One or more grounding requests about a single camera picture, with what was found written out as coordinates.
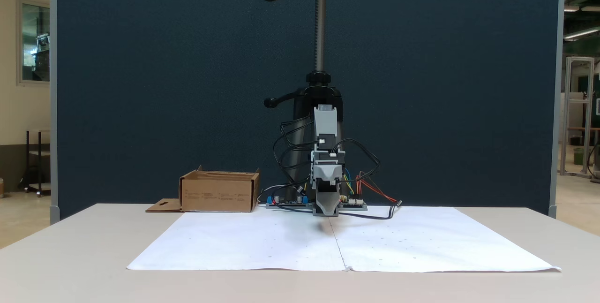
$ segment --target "white paper sheet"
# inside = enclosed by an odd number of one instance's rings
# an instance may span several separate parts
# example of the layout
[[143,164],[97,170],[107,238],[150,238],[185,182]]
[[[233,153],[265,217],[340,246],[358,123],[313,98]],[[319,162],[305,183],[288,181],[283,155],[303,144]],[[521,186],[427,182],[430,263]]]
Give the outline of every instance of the white paper sheet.
[[259,207],[253,213],[184,213],[127,268],[338,271],[345,267],[328,218]]
[[[389,207],[370,206],[385,217]],[[401,207],[391,220],[331,218],[355,271],[538,271],[553,266],[451,207]]]
[[[386,216],[387,206],[367,215]],[[128,269],[537,271],[553,266],[449,207],[401,207],[391,220],[264,209],[185,213]]]

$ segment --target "cardboard box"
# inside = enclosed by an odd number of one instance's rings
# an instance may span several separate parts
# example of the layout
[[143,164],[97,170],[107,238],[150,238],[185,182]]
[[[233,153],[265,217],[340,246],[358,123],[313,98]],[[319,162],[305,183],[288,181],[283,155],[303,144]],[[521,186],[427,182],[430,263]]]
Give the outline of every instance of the cardboard box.
[[180,177],[180,197],[163,198],[147,212],[251,212],[256,206],[261,171],[204,171]]

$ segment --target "clamp handle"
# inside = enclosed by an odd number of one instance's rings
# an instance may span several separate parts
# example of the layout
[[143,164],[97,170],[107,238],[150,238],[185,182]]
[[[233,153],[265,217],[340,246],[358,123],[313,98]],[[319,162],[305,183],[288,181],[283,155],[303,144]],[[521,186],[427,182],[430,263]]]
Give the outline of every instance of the clamp handle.
[[279,98],[266,98],[263,101],[263,104],[264,104],[264,107],[266,107],[266,108],[276,108],[279,104],[281,104],[282,102],[285,102],[286,100],[290,100],[290,99],[294,98],[294,96],[296,96],[296,93],[288,93]]

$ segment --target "metal rack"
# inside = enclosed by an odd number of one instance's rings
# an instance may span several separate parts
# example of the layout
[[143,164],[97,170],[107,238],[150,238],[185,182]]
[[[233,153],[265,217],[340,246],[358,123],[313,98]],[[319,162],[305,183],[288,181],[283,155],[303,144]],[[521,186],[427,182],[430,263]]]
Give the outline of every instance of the metal rack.
[[[571,69],[574,61],[582,61],[589,63],[590,70],[587,78],[587,98],[584,99],[571,99],[570,98],[570,83],[571,83]],[[594,58],[592,57],[567,57],[566,58],[566,75],[564,79],[564,111],[563,111],[563,136],[562,136],[562,147],[561,147],[561,169],[559,173],[561,175],[576,175],[581,177],[591,177],[587,173],[587,160],[589,157],[589,145],[590,145],[590,127],[592,123],[592,87],[594,79]],[[569,132],[569,108],[570,104],[585,104],[585,128],[583,130],[583,168],[579,173],[569,172],[564,170],[564,164],[566,163],[566,147],[568,145],[568,132]]]
[[[49,191],[51,190],[51,184],[50,182],[42,182],[42,174],[41,174],[41,160],[44,156],[50,156],[50,151],[43,151],[41,149],[41,134],[42,132],[49,132],[49,130],[38,130],[38,144],[37,144],[37,151],[30,151],[30,132],[27,131],[27,142],[26,142],[26,158],[25,158],[25,164],[26,164],[26,172],[25,172],[25,184],[27,186],[25,186],[25,192],[30,192],[30,189],[37,189],[37,196],[38,197],[42,197],[43,193],[45,191]],[[28,180],[29,178],[29,173],[27,172],[30,168],[30,155],[37,155],[37,171],[38,171],[38,182],[37,183],[30,183],[30,181]]]

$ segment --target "paper seam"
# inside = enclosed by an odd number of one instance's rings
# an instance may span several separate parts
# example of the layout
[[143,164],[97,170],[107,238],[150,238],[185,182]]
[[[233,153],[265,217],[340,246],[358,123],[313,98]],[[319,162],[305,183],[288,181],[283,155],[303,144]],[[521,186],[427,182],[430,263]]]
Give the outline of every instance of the paper seam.
[[337,241],[337,236],[336,236],[336,231],[334,230],[334,226],[331,224],[331,218],[327,218],[327,222],[330,223],[330,227],[331,227],[331,231],[332,233],[334,233],[334,239],[336,239],[336,246],[338,247],[338,251],[339,251],[339,258],[341,258],[341,262],[344,264],[344,270],[347,271],[348,270],[348,266],[345,265],[345,259],[344,256],[341,254],[341,248],[339,247],[339,243]]

